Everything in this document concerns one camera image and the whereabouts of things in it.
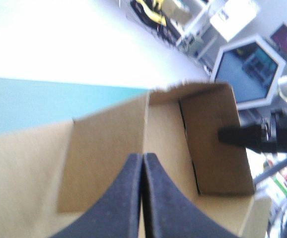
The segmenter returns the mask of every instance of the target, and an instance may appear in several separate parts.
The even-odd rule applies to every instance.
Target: black foam piece
[[[237,238],[180,192],[155,154],[143,157],[142,190],[147,238]]]
[[[129,155],[104,195],[74,223],[52,237],[137,238],[141,170],[142,156]]]

